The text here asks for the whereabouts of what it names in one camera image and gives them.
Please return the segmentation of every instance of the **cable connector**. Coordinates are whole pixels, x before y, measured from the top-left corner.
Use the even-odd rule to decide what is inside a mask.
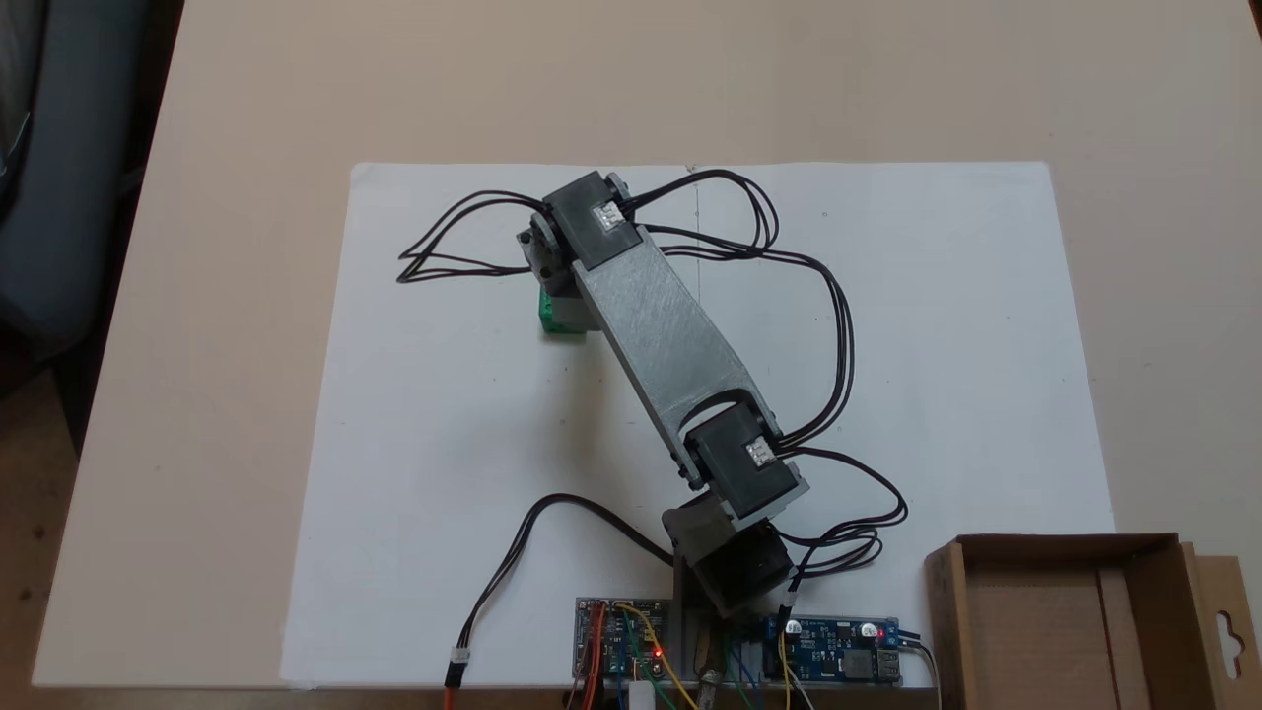
[[[459,689],[464,681],[464,668],[469,665],[469,649],[459,646],[452,647],[452,658],[447,663],[447,678],[443,687]]]
[[[776,612],[776,633],[785,633],[785,627],[789,626],[789,617],[793,615],[793,607],[780,605],[780,610]]]

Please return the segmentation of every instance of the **white paper sheet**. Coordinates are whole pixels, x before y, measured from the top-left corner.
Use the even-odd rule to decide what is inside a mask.
[[[295,686],[440,685],[468,609],[538,498],[570,492],[666,546],[690,493],[598,333],[544,337],[529,275],[399,285],[395,255],[476,189],[543,195],[589,168],[365,164],[352,173],[281,677]],[[683,166],[616,168],[632,192]],[[870,569],[803,585],[801,613],[893,615],[929,631],[921,562],[968,532],[1112,532],[1082,342],[1044,164],[738,168],[828,264],[854,317],[853,400],[815,444],[905,494]],[[482,213],[451,252],[520,262],[524,208]],[[742,193],[684,189],[640,214],[741,237]],[[786,429],[832,385],[827,293],[779,264],[675,267]],[[818,535],[888,511],[857,472],[799,460],[811,492],[776,523]],[[568,686],[575,597],[669,597],[670,571],[588,513],[539,520],[473,634],[466,686]],[[907,685],[929,685],[906,663]]]

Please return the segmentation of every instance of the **yellow wire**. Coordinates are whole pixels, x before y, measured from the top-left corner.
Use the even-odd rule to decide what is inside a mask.
[[[789,709],[789,699],[793,696],[793,691],[789,690],[789,655],[785,653],[785,633],[780,632],[780,670],[784,671],[785,676],[785,710]]]
[[[666,660],[666,649],[664,649],[661,643],[658,641],[658,632],[652,631],[652,622],[649,620],[649,615],[627,604],[617,604],[616,607],[623,612],[631,612],[636,617],[640,617],[640,620],[644,622],[644,628],[649,631],[649,641],[652,642],[654,648],[661,651],[661,665],[666,668],[666,675],[670,676],[670,681],[675,684],[675,687],[679,689],[679,694],[684,696],[684,700],[688,701],[688,705],[692,706],[693,710],[702,710],[697,706],[697,702],[693,701],[693,696],[688,695],[688,691],[684,690],[684,684],[679,682],[679,677],[675,676],[675,670],[670,667],[670,661]]]

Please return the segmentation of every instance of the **wooden floor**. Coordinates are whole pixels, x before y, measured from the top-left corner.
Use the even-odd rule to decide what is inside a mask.
[[[78,462],[49,376],[0,401],[0,709],[3,710],[427,710],[442,707],[437,692],[362,691],[168,691],[168,690],[38,690],[30,675],[39,643],[57,550],[74,488]],[[934,706],[933,695],[818,694],[815,706]],[[560,692],[463,691],[461,710],[514,707],[560,710]],[[680,709],[685,705],[678,702]],[[717,709],[743,706],[721,694]],[[779,692],[766,707],[782,707]]]

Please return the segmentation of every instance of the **blue wire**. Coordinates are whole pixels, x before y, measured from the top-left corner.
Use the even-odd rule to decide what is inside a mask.
[[[618,680],[613,686],[613,692],[618,695],[618,710],[627,710],[626,702],[622,700],[622,663],[626,662],[627,657],[627,634],[631,633],[630,628],[622,629],[622,639],[618,642]]]
[[[731,653],[732,657],[736,658],[736,665],[741,667],[741,672],[745,673],[745,677],[750,681],[750,689],[753,690],[753,699],[758,701],[758,710],[766,710],[766,707],[762,705],[762,694],[758,692],[758,684],[753,681],[753,673],[751,673],[750,670],[745,667],[745,660],[741,658],[741,656],[743,656],[745,652],[740,651],[740,647],[737,647],[736,652],[729,651],[728,653]]]

